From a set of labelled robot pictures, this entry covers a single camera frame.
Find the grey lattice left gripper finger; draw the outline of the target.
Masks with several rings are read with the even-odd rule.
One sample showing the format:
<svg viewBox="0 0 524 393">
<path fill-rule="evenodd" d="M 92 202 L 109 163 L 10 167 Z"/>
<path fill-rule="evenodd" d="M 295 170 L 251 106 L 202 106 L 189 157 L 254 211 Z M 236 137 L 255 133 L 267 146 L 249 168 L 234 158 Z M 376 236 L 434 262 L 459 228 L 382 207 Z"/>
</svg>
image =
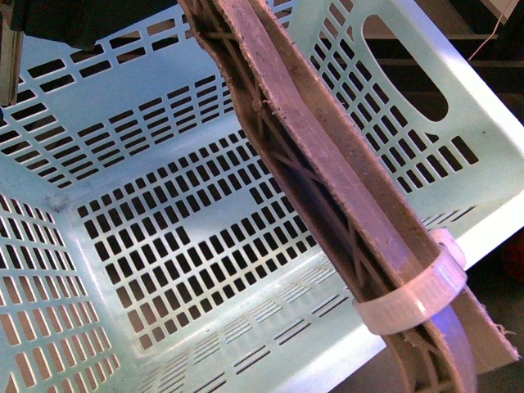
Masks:
<svg viewBox="0 0 524 393">
<path fill-rule="evenodd" d="M 184 1 L 239 122 L 354 297 L 416 278 L 440 248 L 397 192 L 341 104 L 263 1 Z M 474 392 L 516 349 L 465 288 L 440 313 L 380 336 L 407 392 Z"/>
</svg>

